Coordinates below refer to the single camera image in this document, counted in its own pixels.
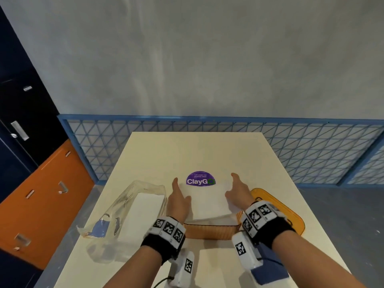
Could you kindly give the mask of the person's right hand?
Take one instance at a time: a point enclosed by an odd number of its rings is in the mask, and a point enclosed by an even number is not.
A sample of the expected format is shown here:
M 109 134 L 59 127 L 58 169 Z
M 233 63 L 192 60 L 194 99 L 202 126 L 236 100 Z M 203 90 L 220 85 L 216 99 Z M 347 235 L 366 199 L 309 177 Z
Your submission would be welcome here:
M 232 188 L 237 191 L 238 193 L 238 203 L 233 204 L 235 207 L 245 211 L 247 208 L 249 208 L 254 202 L 255 199 L 251 194 L 250 189 L 248 188 L 247 184 L 243 183 L 236 173 L 231 173 L 232 176 Z

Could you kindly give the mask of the person's left hand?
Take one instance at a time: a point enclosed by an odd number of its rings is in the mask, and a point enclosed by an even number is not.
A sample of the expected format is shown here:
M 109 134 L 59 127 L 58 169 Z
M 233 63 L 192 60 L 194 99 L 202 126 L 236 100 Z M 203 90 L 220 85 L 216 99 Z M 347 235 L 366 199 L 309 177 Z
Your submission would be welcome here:
M 172 182 L 172 193 L 167 200 L 166 216 L 172 217 L 181 224 L 185 223 L 191 208 L 184 208 L 183 196 L 179 184 L 178 178 L 174 178 Z

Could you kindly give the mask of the white paper sheet stack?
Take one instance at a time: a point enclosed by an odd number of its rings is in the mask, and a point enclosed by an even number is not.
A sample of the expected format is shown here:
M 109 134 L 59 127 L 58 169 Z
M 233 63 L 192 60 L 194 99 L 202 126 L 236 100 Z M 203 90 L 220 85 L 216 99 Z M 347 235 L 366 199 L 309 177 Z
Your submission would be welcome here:
M 211 186 L 179 184 L 184 197 L 191 197 L 191 209 L 186 224 L 235 226 L 240 209 L 229 203 L 225 193 L 232 183 L 224 181 Z

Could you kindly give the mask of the person's left forearm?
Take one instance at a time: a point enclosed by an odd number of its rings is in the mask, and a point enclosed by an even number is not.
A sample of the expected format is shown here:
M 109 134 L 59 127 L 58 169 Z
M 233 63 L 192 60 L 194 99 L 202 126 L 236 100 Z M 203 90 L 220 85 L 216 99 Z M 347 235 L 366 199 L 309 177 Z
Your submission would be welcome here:
M 161 265 L 161 254 L 142 246 L 103 288 L 151 288 Z

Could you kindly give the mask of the person's right forearm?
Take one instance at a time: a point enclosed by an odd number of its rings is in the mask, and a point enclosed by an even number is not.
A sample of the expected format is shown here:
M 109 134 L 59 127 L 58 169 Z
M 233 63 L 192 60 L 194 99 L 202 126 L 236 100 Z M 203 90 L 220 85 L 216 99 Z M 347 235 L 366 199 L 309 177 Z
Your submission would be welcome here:
M 293 231 L 278 235 L 272 250 L 298 288 L 366 288 L 350 272 Z

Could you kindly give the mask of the purple round sticker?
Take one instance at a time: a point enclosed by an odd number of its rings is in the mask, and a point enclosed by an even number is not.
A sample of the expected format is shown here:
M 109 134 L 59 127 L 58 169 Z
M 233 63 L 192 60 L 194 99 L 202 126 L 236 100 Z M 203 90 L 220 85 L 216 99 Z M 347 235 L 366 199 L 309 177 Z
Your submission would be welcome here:
M 195 171 L 188 175 L 186 179 L 187 185 L 195 187 L 207 187 L 216 184 L 216 180 L 213 175 L 205 171 Z

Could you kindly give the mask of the left wristband with marker tags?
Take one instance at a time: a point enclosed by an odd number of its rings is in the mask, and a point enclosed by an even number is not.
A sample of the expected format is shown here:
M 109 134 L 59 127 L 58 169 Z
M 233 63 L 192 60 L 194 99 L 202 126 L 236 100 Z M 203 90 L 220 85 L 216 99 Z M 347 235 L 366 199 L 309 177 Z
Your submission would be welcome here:
M 162 264 L 178 258 L 185 241 L 186 228 L 173 217 L 158 217 L 145 234 L 141 246 L 155 250 Z

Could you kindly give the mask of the wristband with marker tags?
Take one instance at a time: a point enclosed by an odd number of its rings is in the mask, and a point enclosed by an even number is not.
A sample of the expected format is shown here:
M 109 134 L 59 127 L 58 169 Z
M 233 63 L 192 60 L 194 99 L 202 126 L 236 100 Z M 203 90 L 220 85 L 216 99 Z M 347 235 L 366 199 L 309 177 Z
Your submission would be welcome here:
M 255 201 L 244 209 L 241 224 L 254 245 L 262 243 L 269 249 L 272 249 L 274 240 L 283 232 L 296 232 L 287 217 L 266 200 Z
M 162 264 L 178 258 L 185 241 L 186 228 L 173 217 L 158 217 L 145 234 L 141 246 L 155 250 Z

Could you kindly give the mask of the right wristband with marker tags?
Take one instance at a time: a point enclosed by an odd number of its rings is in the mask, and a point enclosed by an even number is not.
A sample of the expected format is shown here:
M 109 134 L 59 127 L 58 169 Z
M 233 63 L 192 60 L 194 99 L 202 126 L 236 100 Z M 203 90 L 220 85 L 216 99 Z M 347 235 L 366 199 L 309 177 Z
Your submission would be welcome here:
M 296 232 L 287 217 L 266 200 L 255 201 L 244 209 L 241 224 L 254 245 L 262 243 L 269 249 L 272 249 L 274 240 L 283 232 Z

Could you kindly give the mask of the orange plastic tray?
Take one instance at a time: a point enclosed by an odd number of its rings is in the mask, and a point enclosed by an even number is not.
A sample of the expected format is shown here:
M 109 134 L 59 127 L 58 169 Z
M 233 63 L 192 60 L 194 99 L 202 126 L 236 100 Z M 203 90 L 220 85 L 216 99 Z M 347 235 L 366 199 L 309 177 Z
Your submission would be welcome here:
M 304 232 L 305 223 L 301 217 L 273 195 L 261 188 L 252 189 L 251 194 L 256 201 L 266 200 L 271 202 L 285 215 L 287 222 L 299 235 Z M 193 210 L 191 210 L 189 218 L 184 224 L 186 228 L 185 236 L 188 239 L 231 240 L 232 236 L 241 228 L 242 211 L 235 211 L 235 209 L 219 217 L 193 220 L 194 216 Z

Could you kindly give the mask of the clear plastic bag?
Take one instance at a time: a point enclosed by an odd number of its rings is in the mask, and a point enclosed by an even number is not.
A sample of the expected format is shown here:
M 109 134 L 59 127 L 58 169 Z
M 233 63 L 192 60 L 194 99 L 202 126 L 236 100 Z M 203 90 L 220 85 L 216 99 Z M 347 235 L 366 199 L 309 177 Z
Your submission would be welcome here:
M 133 200 L 140 192 L 164 195 L 159 216 L 165 213 L 167 204 L 165 186 L 135 180 L 96 222 L 82 228 L 76 227 L 81 237 L 89 240 L 86 252 L 95 263 L 127 262 L 139 249 L 141 243 L 139 245 L 122 243 L 118 241 L 118 236 Z

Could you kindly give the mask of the blue mesh fence panel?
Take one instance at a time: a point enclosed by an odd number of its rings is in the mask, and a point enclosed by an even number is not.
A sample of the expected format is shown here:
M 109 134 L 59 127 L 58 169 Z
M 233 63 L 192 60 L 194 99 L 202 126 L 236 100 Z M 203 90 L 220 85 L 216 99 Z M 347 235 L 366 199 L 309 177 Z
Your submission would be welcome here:
M 384 120 L 59 114 L 97 185 L 133 132 L 260 132 L 299 188 L 384 188 Z

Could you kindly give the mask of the orange locker cabinet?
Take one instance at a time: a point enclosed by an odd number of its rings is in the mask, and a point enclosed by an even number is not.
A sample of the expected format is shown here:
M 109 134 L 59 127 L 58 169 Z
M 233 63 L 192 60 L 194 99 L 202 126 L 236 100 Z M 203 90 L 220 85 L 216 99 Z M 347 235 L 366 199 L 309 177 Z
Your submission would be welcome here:
M 59 194 L 59 182 L 68 193 Z M 94 187 L 68 139 L 0 203 L 0 249 L 44 270 Z M 31 239 L 15 251 L 14 237 Z

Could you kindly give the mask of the dark blue locker cabinet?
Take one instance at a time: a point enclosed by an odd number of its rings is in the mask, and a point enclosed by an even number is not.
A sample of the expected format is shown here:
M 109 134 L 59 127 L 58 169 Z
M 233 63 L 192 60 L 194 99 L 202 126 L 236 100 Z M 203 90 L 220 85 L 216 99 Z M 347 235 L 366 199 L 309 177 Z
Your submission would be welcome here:
M 0 6 L 0 203 L 68 139 L 58 114 Z M 28 140 L 18 136 L 13 121 Z

